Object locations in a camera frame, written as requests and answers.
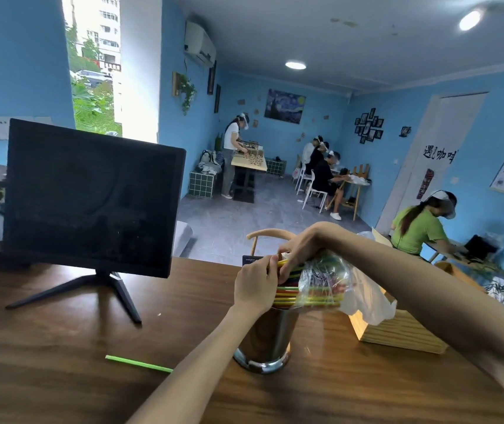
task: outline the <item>metal straw holder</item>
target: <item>metal straw holder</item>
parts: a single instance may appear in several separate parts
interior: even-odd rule
[[[294,309],[270,308],[254,323],[234,353],[243,368],[270,374],[289,361],[291,336],[299,317]]]

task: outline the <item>door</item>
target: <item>door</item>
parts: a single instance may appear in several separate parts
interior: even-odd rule
[[[417,205],[442,187],[486,95],[446,97],[436,102],[434,116],[422,126],[424,130],[419,129],[403,164],[405,173],[399,172],[378,222],[378,231],[389,232],[399,211]]]

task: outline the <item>ceiling light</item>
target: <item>ceiling light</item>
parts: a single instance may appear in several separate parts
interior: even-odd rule
[[[479,10],[473,10],[465,15],[460,21],[460,29],[462,31],[468,31],[479,24],[481,21],[481,12]]]
[[[307,66],[301,61],[287,61],[285,66],[292,70],[304,70]]]

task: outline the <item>white shirt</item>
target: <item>white shirt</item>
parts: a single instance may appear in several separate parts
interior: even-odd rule
[[[313,146],[312,142],[308,142],[305,144],[305,148],[303,149],[303,156],[301,156],[301,160],[303,163],[309,163],[311,161],[311,155],[313,154],[313,150],[316,149],[315,146]]]
[[[236,150],[236,147],[232,145],[232,141],[230,140],[232,137],[232,133],[235,132],[239,135],[240,129],[238,128],[238,124],[236,122],[228,125],[227,131],[224,133],[224,148],[230,150]]]

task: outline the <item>green straw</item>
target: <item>green straw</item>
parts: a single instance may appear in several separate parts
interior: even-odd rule
[[[161,370],[162,372],[171,373],[173,369],[168,367],[162,367],[157,365],[151,365],[149,363],[142,363],[141,361],[130,360],[128,358],[116,357],[116,356],[105,356],[108,360],[120,361],[121,363],[126,363],[128,365],[147,367],[148,369]]]

